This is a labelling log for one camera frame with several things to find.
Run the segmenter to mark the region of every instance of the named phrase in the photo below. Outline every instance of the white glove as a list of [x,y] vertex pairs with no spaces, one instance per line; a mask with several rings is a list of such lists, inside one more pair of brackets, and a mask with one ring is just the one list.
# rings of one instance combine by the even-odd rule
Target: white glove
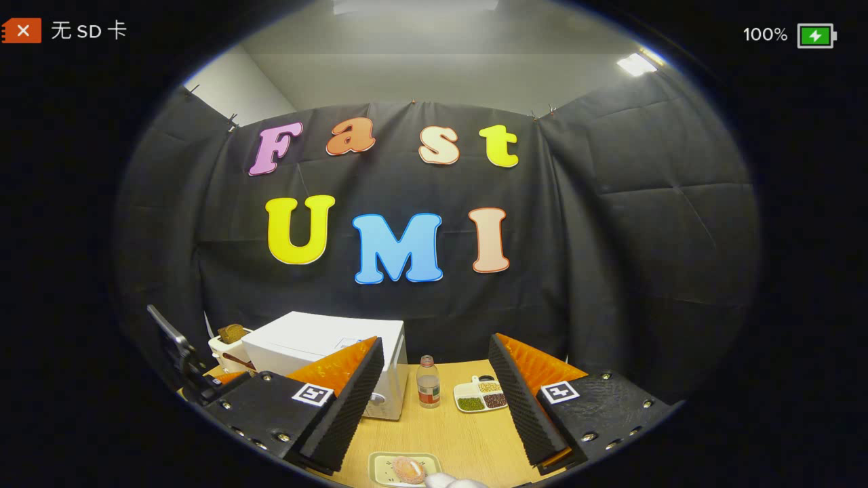
[[425,488],[488,488],[473,479],[455,479],[444,472],[436,472],[425,477]]

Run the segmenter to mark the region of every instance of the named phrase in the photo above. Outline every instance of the grains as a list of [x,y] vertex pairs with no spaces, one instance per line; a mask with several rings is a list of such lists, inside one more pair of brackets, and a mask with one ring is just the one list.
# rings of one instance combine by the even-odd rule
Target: grains
[[479,398],[458,399],[458,406],[460,406],[462,410],[468,411],[483,410],[485,408],[482,400]]
[[483,393],[499,392],[500,383],[494,381],[484,381],[479,384],[479,391]]
[[503,393],[485,395],[483,398],[485,398],[485,405],[489,408],[498,408],[499,406],[506,405],[506,397],[503,396]]

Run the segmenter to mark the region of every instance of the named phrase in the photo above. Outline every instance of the red icon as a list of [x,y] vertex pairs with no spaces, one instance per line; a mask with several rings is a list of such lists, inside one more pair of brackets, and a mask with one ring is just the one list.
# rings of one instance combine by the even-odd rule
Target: red icon
[[43,41],[41,18],[12,17],[3,24],[4,44],[39,44]]

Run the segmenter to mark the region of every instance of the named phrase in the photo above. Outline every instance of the small plate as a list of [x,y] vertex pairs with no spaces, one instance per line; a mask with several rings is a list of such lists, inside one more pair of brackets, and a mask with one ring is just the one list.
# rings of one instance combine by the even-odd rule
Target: small plate
[[401,478],[398,478],[398,475],[391,468],[391,463],[398,456],[418,461],[428,474],[434,474],[443,470],[440,467],[440,460],[437,459],[437,456],[427,452],[372,452],[368,456],[368,478],[374,483],[379,483],[383,486],[421,486],[424,488],[424,483],[421,485],[411,485],[402,482]]
[[[470,383],[462,383],[460,385],[455,385],[455,388],[452,389],[452,397],[455,398],[455,406],[458,407],[458,410],[465,412],[465,413],[478,413],[478,412],[488,412],[491,410],[499,410],[499,409],[504,408],[506,406],[506,404],[503,404],[501,406],[496,406],[494,408],[490,408],[489,406],[485,405],[485,398],[484,397],[486,395],[496,395],[498,393],[503,394],[503,390],[496,390],[493,392],[483,392],[479,389],[479,384],[481,382],[479,381],[479,378],[477,376],[472,377],[470,380],[471,380]],[[464,410],[458,404],[458,401],[460,399],[479,399],[479,401],[482,402],[482,404],[483,404],[483,408],[481,410]]]

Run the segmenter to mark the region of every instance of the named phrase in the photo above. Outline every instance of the white microwave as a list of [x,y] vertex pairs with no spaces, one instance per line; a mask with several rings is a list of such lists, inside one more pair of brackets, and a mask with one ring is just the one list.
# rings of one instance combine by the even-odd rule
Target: white microwave
[[241,341],[257,371],[287,375],[375,335],[383,341],[383,371],[364,416],[398,420],[409,371],[403,321],[291,312],[245,335]]

